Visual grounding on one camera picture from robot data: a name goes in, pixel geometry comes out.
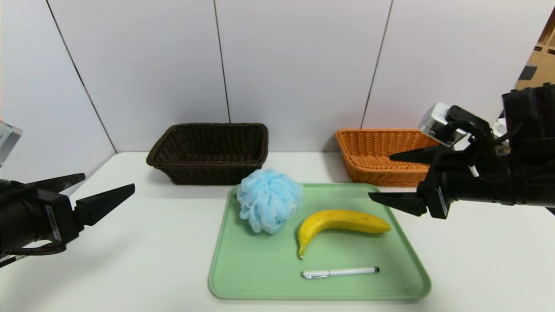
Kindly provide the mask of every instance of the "white table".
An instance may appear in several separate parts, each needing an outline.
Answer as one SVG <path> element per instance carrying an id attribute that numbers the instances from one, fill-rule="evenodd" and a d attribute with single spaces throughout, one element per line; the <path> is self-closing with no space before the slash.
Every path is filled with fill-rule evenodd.
<path id="1" fill-rule="evenodd" d="M 555 216 L 541 207 L 471 202 L 454 203 L 447 220 L 395 211 L 432 280 L 425 299 L 219 300 L 208 272 L 231 187 L 172 185 L 146 157 L 114 156 L 73 194 L 137 186 L 67 251 L 0 269 L 2 312 L 555 310 Z M 303 183 L 349 181 L 335 153 L 270 153 L 264 167 Z"/>

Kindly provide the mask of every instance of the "pen clip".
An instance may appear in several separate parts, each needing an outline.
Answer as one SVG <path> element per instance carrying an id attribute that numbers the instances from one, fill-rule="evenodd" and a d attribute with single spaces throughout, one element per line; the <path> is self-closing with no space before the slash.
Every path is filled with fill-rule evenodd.
<path id="1" fill-rule="evenodd" d="M 327 279 L 327 276 L 326 276 L 326 275 L 316 276 L 316 277 L 313 277 L 313 276 L 305 276 L 304 278 L 305 278 L 305 279 L 321 279 L 321 278 Z"/>
<path id="2" fill-rule="evenodd" d="M 321 278 L 327 278 L 327 275 L 306 275 L 306 273 L 308 272 L 302 272 L 302 277 L 304 277 L 305 279 L 321 279 Z"/>

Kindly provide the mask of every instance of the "orange wicker basket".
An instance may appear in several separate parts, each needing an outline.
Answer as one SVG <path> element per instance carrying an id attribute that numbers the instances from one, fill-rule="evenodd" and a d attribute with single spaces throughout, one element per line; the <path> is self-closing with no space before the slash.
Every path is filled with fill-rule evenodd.
<path id="1" fill-rule="evenodd" d="M 353 182 L 389 187 L 415 187 L 430 167 L 394 162 L 389 155 L 438 144 L 411 129 L 343 129 L 336 138 Z"/>

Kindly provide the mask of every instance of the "banana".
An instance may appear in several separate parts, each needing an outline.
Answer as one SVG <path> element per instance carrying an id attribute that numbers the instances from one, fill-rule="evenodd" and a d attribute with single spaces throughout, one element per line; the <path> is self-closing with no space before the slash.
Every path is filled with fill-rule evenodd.
<path id="1" fill-rule="evenodd" d="M 353 210 L 322 210 L 301 224 L 299 229 L 299 258 L 302 259 L 306 247 L 319 232 L 328 229 L 342 229 L 356 232 L 379 234 L 391 229 L 389 224 L 375 215 Z"/>

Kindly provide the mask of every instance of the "brown wicker basket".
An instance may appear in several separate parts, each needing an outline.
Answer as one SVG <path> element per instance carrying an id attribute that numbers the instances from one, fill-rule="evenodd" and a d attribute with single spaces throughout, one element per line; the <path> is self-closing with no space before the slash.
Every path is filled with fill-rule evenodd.
<path id="1" fill-rule="evenodd" d="M 389 155 L 438 143 L 418 130 L 343 129 L 336 133 L 343 161 L 353 182 L 415 187 L 428 165 L 389 160 Z"/>
<path id="2" fill-rule="evenodd" d="M 258 123 L 190 123 L 170 127 L 147 164 L 180 185 L 235 185 L 262 168 L 268 129 Z"/>

